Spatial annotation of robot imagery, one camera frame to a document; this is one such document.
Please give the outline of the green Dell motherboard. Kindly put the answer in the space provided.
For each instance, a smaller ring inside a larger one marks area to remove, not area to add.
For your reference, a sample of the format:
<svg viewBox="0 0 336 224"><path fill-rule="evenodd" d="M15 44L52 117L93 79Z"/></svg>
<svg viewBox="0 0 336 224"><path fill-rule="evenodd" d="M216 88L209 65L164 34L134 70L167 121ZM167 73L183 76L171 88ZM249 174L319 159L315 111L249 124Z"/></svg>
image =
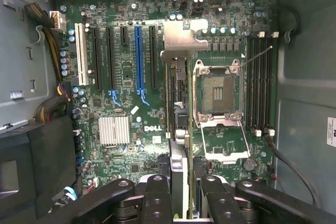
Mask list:
<svg viewBox="0 0 336 224"><path fill-rule="evenodd" d="M68 31L61 39L61 70L65 83L58 90L66 90L72 101L75 150L79 181L76 189L85 195L118 178L138 183L142 176L163 173L170 166L170 138L166 130L164 65L160 53L164 48L163 24L166 21L196 20L207 22L197 31L196 38L207 47L194 55L206 65L225 66L234 59L248 60L247 40L260 43L277 37L277 0L97 0L74 1L61 5L68 18ZM75 23L85 25L89 85L80 86L77 69ZM122 46L120 27L128 29L128 46ZM137 67L134 27L142 27L144 95L137 94ZM151 87L149 26L155 26L157 88ZM100 32L102 57L102 90L96 89L95 59L92 53L92 30ZM113 28L116 89L110 88L106 28ZM242 67L244 99L242 123L251 157L258 166L247 172L239 160L235 165L223 165L204 158L201 129L193 117L193 158L210 175L223 176L230 185L242 179L270 183L276 179L273 157L264 136L255 130L255 60L253 60L253 122L247 124L247 70ZM98 119L128 116L130 144L103 146L100 144Z"/></svg>

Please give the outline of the short black expansion slot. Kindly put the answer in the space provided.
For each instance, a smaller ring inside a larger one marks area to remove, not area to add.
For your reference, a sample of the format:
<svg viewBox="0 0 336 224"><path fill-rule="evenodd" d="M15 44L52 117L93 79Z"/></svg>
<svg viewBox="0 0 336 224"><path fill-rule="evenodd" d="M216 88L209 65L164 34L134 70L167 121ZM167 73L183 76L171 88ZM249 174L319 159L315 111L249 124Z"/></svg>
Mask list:
<svg viewBox="0 0 336 224"><path fill-rule="evenodd" d="M120 41L122 46L128 46L128 29L125 26L120 27Z"/></svg>

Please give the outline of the silver socket cover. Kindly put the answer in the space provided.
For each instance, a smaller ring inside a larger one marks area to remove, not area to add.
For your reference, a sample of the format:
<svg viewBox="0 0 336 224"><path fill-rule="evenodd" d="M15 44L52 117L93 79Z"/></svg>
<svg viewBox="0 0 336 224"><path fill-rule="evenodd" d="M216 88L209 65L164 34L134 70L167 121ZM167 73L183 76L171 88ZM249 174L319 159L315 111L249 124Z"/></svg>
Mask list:
<svg viewBox="0 0 336 224"><path fill-rule="evenodd" d="M204 158L207 161L235 165L251 157L242 120L200 123Z"/></svg>

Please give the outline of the thin metal locking lever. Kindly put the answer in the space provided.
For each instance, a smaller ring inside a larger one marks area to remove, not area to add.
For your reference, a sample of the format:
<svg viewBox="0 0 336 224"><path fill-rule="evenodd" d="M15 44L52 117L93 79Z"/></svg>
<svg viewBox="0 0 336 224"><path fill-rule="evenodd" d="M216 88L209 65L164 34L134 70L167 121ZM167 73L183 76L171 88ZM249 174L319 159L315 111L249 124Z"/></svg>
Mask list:
<svg viewBox="0 0 336 224"><path fill-rule="evenodd" d="M267 47L264 51L254 55L252 58L248 59L246 62L243 62L240 65L233 65L233 67L238 67L238 68L242 68L245 65L248 65L250 62L252 62L253 60L257 59L258 57L261 57L262 55L266 54L268 51L270 51L271 49L273 49L273 46L269 46Z"/></svg>

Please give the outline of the silver power supply unit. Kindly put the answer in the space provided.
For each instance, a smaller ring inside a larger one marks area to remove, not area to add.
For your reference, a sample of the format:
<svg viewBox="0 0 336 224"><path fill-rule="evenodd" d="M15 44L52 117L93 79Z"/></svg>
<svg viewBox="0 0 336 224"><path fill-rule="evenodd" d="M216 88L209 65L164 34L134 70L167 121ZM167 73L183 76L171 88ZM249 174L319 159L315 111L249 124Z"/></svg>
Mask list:
<svg viewBox="0 0 336 224"><path fill-rule="evenodd" d="M0 134L28 124L56 93L56 79L41 29L24 12L36 0L0 0Z"/></svg>

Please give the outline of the silver chipset heatsink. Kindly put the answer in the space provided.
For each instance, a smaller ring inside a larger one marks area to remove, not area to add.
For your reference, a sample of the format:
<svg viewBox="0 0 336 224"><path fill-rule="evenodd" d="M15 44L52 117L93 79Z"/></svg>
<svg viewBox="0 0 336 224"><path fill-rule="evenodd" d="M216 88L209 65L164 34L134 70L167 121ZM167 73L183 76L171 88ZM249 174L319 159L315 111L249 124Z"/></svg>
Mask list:
<svg viewBox="0 0 336 224"><path fill-rule="evenodd" d="M130 122L128 116L99 118L98 127L101 145L116 146L130 144Z"/></svg>

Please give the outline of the long black expansion slot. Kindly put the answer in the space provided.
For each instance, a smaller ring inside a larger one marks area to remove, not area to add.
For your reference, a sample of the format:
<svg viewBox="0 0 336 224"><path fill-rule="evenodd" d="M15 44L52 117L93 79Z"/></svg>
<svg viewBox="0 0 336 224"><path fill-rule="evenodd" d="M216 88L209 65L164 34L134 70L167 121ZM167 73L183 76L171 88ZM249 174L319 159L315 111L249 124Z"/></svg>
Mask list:
<svg viewBox="0 0 336 224"><path fill-rule="evenodd" d="M96 73L96 89L102 90L102 57L101 57L101 45L100 45L100 32L97 27L92 30L92 53L95 62Z"/></svg>
<svg viewBox="0 0 336 224"><path fill-rule="evenodd" d="M155 26L149 26L151 87L157 88L156 36Z"/></svg>
<svg viewBox="0 0 336 224"><path fill-rule="evenodd" d="M108 56L108 64L109 64L109 77L110 77L110 88L111 90L116 89L116 64L115 64L115 53L114 53L114 36L113 36L113 28L106 28L106 42L107 42L107 56Z"/></svg>

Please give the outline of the RAM slot black clips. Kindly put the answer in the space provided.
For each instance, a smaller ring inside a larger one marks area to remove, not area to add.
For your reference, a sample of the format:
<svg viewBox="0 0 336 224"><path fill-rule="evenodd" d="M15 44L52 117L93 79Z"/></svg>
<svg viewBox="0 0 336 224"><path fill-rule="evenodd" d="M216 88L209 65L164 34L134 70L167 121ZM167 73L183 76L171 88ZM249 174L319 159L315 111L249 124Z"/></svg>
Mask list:
<svg viewBox="0 0 336 224"><path fill-rule="evenodd" d="M254 41L252 38L247 40L247 52L248 60L250 62L246 65L247 70L247 124L250 128L254 127L253 122L253 61L251 60L254 56Z"/></svg>
<svg viewBox="0 0 336 224"><path fill-rule="evenodd" d="M260 120L259 125L264 127L267 123L267 102L268 102L268 42L267 39L262 40L260 45L266 52L260 57Z"/></svg>

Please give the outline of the white power connector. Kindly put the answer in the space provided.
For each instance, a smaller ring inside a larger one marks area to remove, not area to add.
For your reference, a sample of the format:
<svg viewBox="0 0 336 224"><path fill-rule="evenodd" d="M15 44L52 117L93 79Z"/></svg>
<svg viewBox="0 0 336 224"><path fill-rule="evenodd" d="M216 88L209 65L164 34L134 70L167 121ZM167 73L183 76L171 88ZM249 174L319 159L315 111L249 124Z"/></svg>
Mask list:
<svg viewBox="0 0 336 224"><path fill-rule="evenodd" d="M49 12L49 17L54 21L54 30L61 33L65 33L67 31L65 14L54 10Z"/></svg>

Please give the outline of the white expansion slot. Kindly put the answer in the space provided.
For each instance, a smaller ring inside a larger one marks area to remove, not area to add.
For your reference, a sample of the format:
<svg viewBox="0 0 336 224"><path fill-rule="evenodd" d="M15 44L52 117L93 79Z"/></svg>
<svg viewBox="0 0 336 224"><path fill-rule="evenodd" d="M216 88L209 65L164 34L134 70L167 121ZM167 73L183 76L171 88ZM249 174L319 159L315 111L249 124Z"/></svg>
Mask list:
<svg viewBox="0 0 336 224"><path fill-rule="evenodd" d="M75 23L75 35L76 35L76 54L77 54L79 85L88 86L89 77L88 77L87 40L84 24Z"/></svg>

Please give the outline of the black open PC case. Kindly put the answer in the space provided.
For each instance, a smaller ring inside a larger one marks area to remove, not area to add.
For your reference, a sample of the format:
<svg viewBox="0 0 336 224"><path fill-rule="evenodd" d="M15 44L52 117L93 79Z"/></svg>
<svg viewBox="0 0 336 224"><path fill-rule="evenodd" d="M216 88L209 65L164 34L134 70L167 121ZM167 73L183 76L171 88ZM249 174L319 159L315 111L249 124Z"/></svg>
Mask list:
<svg viewBox="0 0 336 224"><path fill-rule="evenodd" d="M74 1L97 0L36 0L26 3L24 12L41 29L56 79L56 94L36 108L28 124L68 116L75 145L72 101L66 90L58 90L65 83L60 52L61 39L68 31L68 18L60 7ZM263 184L336 216L336 0L277 0L274 9L278 26L276 133L264 138L276 179ZM65 33L54 30L49 17L54 10L66 16ZM76 189L76 150L75 158L75 182L53 196L54 205L46 215L28 224L49 224L49 214L86 195ZM201 179L208 175L193 158L193 218L173 217L173 224L214 224L202 207ZM218 177L234 193L237 182L230 185L223 176L210 176Z"/></svg>

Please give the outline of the black plastic air shroud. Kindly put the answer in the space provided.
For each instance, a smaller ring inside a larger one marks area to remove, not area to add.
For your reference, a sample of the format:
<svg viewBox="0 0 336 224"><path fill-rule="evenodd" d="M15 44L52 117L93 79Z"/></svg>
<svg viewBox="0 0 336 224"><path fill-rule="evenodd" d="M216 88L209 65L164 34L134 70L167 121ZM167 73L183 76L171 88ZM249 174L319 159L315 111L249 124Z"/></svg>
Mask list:
<svg viewBox="0 0 336 224"><path fill-rule="evenodd" d="M53 196L76 180L70 117L0 134L0 224L28 224L48 213Z"/></svg>

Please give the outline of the blue expansion slot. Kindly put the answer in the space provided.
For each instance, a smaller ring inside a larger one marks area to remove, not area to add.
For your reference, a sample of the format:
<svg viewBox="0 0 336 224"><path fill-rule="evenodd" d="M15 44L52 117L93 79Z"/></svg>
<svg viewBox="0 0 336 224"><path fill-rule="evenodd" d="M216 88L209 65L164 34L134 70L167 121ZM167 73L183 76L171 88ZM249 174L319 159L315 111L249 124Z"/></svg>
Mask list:
<svg viewBox="0 0 336 224"><path fill-rule="evenodd" d="M134 27L135 57L136 57L136 90L138 95L144 95L144 70L143 70L143 41L142 27Z"/></svg>

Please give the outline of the RAM slot white clips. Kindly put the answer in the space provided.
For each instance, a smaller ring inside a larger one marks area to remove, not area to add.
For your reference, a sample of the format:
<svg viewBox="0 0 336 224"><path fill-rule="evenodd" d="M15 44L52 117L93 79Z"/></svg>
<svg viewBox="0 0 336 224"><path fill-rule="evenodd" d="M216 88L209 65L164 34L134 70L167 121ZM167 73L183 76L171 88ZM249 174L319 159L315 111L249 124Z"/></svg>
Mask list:
<svg viewBox="0 0 336 224"><path fill-rule="evenodd" d="M255 130L256 130L256 136L260 137L261 136L261 129L260 129L260 122L259 122L259 110L260 110L260 67L261 67L261 62L260 62L260 57L261 57L261 52L262 52L262 46L260 45L260 39L256 38L255 39L255 49L256 49L256 54L258 57L255 59L255 88L256 88L256 99L255 99Z"/></svg>
<svg viewBox="0 0 336 224"><path fill-rule="evenodd" d="M276 85L277 85L277 60L278 60L278 38L267 38L267 45L271 49L267 52L267 133L271 137L276 133Z"/></svg>

